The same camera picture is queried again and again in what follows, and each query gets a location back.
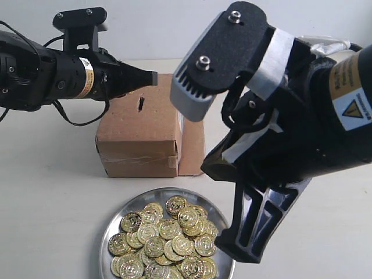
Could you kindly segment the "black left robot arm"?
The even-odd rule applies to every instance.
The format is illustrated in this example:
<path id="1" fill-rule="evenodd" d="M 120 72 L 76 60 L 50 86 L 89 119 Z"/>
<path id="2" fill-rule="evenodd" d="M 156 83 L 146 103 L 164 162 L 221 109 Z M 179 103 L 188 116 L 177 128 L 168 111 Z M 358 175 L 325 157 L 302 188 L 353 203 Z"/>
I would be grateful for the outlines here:
<path id="1" fill-rule="evenodd" d="M 58 51 L 15 31 L 1 32 L 1 106 L 7 111 L 53 105 L 64 116 L 63 99 L 109 103 L 157 83 L 156 72 L 116 60 L 103 48 Z M 226 171 L 213 178 L 235 183 L 232 225 L 216 238 L 216 246 L 238 262 L 259 263 L 309 180 L 259 183 Z"/>

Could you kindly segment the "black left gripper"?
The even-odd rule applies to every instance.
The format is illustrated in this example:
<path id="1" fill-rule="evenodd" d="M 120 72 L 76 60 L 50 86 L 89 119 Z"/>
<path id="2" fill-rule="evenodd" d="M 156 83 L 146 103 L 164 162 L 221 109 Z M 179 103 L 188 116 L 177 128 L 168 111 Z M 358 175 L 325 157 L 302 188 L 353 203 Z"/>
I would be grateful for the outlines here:
<path id="1" fill-rule="evenodd" d="M 117 60 L 108 51 L 90 51 L 94 85 L 90 99 L 115 99 L 147 86 L 157 86 L 158 73 L 143 70 Z"/>

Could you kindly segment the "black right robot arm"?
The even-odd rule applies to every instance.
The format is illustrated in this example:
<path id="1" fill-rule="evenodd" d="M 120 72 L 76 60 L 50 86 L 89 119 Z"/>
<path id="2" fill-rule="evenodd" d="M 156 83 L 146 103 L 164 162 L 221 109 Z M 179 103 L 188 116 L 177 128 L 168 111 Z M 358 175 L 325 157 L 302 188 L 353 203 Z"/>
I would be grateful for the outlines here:
<path id="1" fill-rule="evenodd" d="M 371 48 L 340 61 L 295 39 L 282 62 L 264 56 L 237 78 L 221 109 L 230 132 L 201 169 L 257 188 L 371 163 Z"/>

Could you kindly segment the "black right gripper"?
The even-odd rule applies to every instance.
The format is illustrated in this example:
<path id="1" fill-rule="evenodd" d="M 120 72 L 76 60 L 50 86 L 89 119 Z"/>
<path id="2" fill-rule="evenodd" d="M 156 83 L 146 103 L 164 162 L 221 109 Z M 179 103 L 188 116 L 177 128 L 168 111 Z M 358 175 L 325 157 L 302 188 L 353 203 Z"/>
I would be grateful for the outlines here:
<path id="1" fill-rule="evenodd" d="M 330 76 L 344 60 L 306 58 L 270 101 L 244 92 L 240 73 L 221 109 L 230 128 L 201 169 L 235 184 L 232 223 L 216 246 L 241 263 L 260 263 L 278 226 L 311 178 L 357 166 L 357 144 L 337 119 Z"/>

